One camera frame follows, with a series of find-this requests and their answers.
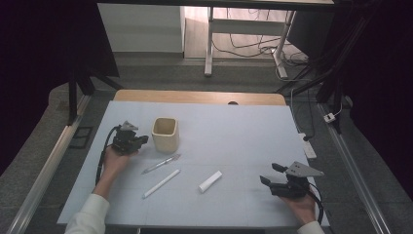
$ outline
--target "white pen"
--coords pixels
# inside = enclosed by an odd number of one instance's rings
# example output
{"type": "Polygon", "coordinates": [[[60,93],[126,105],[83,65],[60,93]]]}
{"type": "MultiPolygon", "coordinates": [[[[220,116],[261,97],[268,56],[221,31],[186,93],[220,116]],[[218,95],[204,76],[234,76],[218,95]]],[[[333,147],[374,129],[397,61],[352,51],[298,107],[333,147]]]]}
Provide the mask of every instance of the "white pen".
{"type": "Polygon", "coordinates": [[[159,182],[157,185],[153,186],[151,189],[149,189],[147,192],[145,192],[142,196],[143,199],[149,197],[153,192],[155,192],[158,188],[160,188],[162,185],[164,185],[166,182],[168,182],[170,179],[172,179],[174,176],[178,175],[180,173],[180,170],[177,169],[175,170],[172,174],[168,175],[168,177],[164,178],[161,182],[159,182]]]}

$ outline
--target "plug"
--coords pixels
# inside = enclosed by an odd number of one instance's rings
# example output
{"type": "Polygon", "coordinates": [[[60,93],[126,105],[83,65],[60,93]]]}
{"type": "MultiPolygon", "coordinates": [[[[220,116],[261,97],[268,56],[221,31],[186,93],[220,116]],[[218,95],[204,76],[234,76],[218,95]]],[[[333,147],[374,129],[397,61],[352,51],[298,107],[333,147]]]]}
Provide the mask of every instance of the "plug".
{"type": "Polygon", "coordinates": [[[327,123],[331,123],[335,120],[335,116],[332,113],[329,113],[327,115],[324,115],[324,120],[327,123]]]}

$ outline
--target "pen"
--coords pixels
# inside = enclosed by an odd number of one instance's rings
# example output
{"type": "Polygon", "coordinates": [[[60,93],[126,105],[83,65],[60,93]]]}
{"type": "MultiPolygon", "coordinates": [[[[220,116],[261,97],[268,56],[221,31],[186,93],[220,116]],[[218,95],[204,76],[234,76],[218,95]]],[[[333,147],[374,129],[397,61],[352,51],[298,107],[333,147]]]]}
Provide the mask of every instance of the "pen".
{"type": "Polygon", "coordinates": [[[168,164],[168,163],[169,163],[170,161],[172,161],[172,160],[177,160],[179,157],[180,157],[180,154],[175,154],[175,155],[173,155],[172,157],[167,158],[167,160],[164,160],[164,161],[162,161],[162,162],[159,163],[159,164],[156,164],[156,165],[154,165],[154,166],[152,166],[152,167],[150,167],[150,168],[145,169],[145,171],[143,171],[142,174],[144,175],[144,174],[147,174],[147,173],[149,173],[149,172],[152,172],[152,171],[154,171],[155,169],[157,169],[157,168],[159,168],[159,167],[161,167],[161,166],[163,166],[163,165],[165,165],[165,164],[168,164]]]}
{"type": "Polygon", "coordinates": [[[162,185],[164,185],[166,182],[168,182],[170,179],[172,179],[174,176],[178,175],[180,173],[180,170],[177,169],[175,170],[172,174],[168,175],[168,177],[164,178],[161,182],[159,182],[157,185],[153,186],[151,189],[149,189],[147,192],[145,192],[142,196],[143,199],[149,197],[152,193],[154,193],[158,188],[160,188],[162,185]]]}

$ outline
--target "gray carpet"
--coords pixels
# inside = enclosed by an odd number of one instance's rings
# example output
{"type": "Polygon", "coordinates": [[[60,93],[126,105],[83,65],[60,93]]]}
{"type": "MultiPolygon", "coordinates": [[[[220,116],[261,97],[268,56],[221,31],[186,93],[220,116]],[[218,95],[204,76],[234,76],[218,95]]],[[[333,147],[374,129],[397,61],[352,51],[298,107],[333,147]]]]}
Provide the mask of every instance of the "gray carpet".
{"type": "MultiPolygon", "coordinates": [[[[212,70],[212,77],[204,77],[204,67],[196,62],[168,61],[163,64],[123,64],[119,62],[121,78],[118,83],[128,89],[190,90],[217,92],[272,93],[282,85],[275,76],[275,68],[269,63],[233,65],[218,62],[212,70]]],[[[289,68],[289,74],[296,74],[297,68],[289,68]]],[[[92,96],[77,136],[90,131],[89,140],[75,138],[53,177],[39,208],[30,221],[26,233],[62,233],[63,226],[56,220],[79,173],[88,148],[92,143],[101,117],[115,92],[107,85],[94,79],[99,89],[92,96]]],[[[310,90],[314,98],[317,88],[310,90]]],[[[297,125],[310,135],[311,113],[314,117],[315,136],[310,139],[318,159],[310,165],[324,171],[326,176],[316,178],[323,195],[327,217],[331,223],[330,233],[375,233],[370,218],[358,198],[353,183],[343,165],[316,104],[312,101],[312,112],[307,95],[293,100],[297,125]]],[[[19,210],[31,184],[47,160],[67,120],[67,86],[52,91],[50,106],[39,122],[16,160],[0,178],[0,233],[5,233],[19,210]]],[[[379,203],[393,233],[411,233],[413,229],[413,204],[380,158],[380,155],[354,127],[349,109],[342,111],[343,137],[354,154],[371,192],[379,203]]],[[[145,229],[142,233],[181,233],[182,230],[145,229]]],[[[186,233],[199,233],[185,230],[186,233]]],[[[246,230],[204,230],[203,233],[262,233],[246,230]]],[[[295,231],[266,230],[267,233],[294,233],[295,231]]],[[[112,227],[106,233],[136,233],[135,228],[112,227]]]]}

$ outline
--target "beige cup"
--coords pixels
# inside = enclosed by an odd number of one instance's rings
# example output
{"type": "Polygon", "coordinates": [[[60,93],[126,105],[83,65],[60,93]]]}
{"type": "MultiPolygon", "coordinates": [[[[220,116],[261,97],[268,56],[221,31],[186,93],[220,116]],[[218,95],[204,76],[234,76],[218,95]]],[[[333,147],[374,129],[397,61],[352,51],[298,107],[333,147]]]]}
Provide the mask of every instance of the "beige cup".
{"type": "Polygon", "coordinates": [[[152,128],[155,147],[162,153],[173,153],[179,145],[178,121],[172,118],[158,118],[152,128]]]}

